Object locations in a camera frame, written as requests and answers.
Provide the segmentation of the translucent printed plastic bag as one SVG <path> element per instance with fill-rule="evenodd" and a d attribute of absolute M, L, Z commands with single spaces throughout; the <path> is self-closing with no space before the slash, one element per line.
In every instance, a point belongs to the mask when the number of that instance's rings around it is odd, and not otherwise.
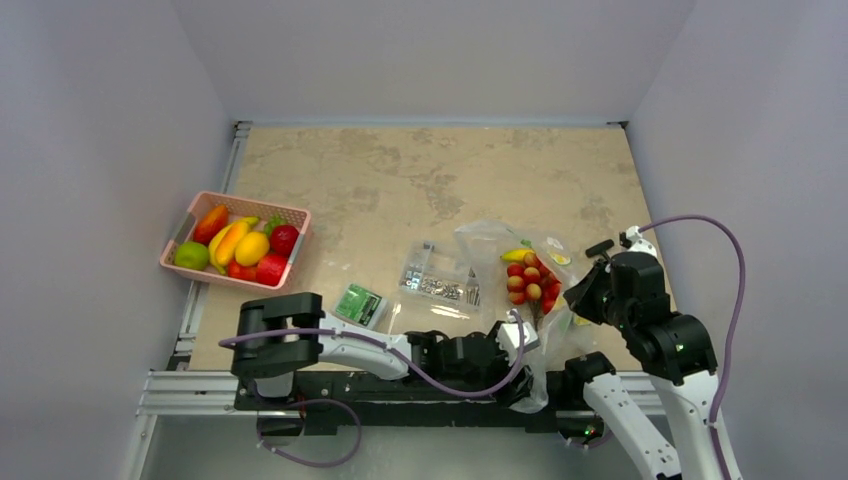
<path fill-rule="evenodd" d="M 495 329 L 495 339 L 510 364 L 524 336 L 520 370 L 495 396 L 513 411 L 537 413 L 553 403 L 546 375 L 578 349 L 574 313 L 562 297 L 577 283 L 571 249 L 558 233 L 496 220 L 460 226 L 454 239 L 481 288 L 482 320 L 506 322 Z"/>

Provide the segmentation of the red fake round fruit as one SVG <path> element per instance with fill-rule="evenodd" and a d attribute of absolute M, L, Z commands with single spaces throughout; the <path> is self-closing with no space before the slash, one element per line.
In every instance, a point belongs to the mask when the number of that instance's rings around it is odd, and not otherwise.
<path fill-rule="evenodd" d="M 299 239 L 299 230 L 292 225 L 274 227 L 269 235 L 270 249 L 283 257 L 290 257 Z"/>

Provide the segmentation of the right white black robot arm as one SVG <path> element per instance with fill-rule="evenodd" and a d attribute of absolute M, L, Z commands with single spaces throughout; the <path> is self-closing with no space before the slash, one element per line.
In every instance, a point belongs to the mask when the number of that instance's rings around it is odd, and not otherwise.
<path fill-rule="evenodd" d="M 564 399 L 599 414 L 645 479 L 740 478 L 709 333 L 672 309 L 656 256 L 635 249 L 603 255 L 563 297 L 576 315 L 619 331 L 657 392 L 672 437 L 655 428 L 601 352 L 566 362 Z"/>

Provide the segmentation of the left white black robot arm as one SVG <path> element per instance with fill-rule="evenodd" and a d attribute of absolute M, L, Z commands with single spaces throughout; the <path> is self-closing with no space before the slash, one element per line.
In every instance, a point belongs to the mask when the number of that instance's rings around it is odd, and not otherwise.
<path fill-rule="evenodd" d="M 237 335 L 218 343 L 233 353 L 232 373 L 256 382 L 260 397 L 275 409 L 297 399 L 295 372 L 329 363 L 381 381 L 422 382 L 455 398 L 492 399 L 525 414 L 549 402 L 534 354 L 539 344 L 533 324 L 515 309 L 486 333 L 386 334 L 325 312 L 314 293 L 244 303 Z"/>

